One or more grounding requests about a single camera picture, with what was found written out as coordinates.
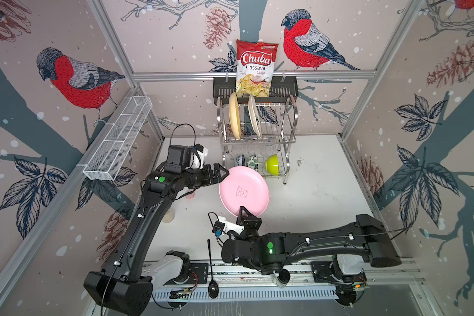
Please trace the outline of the yellow cream plate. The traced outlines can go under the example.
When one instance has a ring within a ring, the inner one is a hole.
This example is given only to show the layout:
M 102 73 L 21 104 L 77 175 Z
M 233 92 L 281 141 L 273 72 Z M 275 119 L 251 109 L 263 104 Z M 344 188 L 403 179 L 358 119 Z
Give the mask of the yellow cream plate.
M 237 140 L 241 139 L 240 112 L 238 109 L 238 98 L 236 92 L 231 93 L 229 97 L 229 117 L 230 127 Z

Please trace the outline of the white floral ceramic plate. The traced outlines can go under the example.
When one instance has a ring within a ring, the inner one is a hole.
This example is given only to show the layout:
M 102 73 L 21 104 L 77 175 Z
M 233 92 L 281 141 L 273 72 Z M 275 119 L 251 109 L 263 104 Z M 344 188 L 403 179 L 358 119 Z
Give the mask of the white floral ceramic plate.
M 256 136 L 259 139 L 262 139 L 258 108 L 256 106 L 255 97 L 253 95 L 249 96 L 248 112 L 249 112 L 249 115 L 250 115 L 251 126 L 252 126 Z

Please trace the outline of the pink bear plate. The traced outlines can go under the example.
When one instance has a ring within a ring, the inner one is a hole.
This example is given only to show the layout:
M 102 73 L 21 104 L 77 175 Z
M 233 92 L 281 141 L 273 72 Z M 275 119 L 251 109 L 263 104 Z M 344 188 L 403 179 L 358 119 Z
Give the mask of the pink bear plate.
M 269 205 L 269 188 L 265 179 L 249 167 L 233 167 L 219 184 L 219 196 L 225 209 L 235 217 L 244 206 L 256 217 Z

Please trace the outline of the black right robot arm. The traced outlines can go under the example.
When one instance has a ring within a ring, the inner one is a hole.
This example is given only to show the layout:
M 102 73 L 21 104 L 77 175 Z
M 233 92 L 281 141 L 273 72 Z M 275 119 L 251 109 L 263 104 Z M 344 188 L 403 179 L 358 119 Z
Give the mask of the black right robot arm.
M 402 264 L 382 222 L 367 214 L 339 228 L 311 233 L 268 233 L 260 236 L 262 220 L 244 206 L 236 224 L 242 232 L 230 229 L 223 243 L 221 258 L 238 263 L 262 275 L 279 272 L 284 266 L 303 259 L 326 255 L 356 255 L 375 268 Z

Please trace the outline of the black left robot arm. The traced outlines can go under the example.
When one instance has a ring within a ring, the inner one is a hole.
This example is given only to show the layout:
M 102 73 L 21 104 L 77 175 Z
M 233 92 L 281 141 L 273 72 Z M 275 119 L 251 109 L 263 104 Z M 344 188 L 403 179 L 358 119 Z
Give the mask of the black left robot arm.
M 184 282 L 190 277 L 190 257 L 169 251 L 144 276 L 147 251 L 163 217 L 180 197 L 219 184 L 230 172 L 220 163 L 206 164 L 205 147 L 171 145 L 165 162 L 151 171 L 141 188 L 141 202 L 116 249 L 100 271 L 88 273 L 84 288 L 102 310 L 141 315 L 154 290 L 170 280 Z

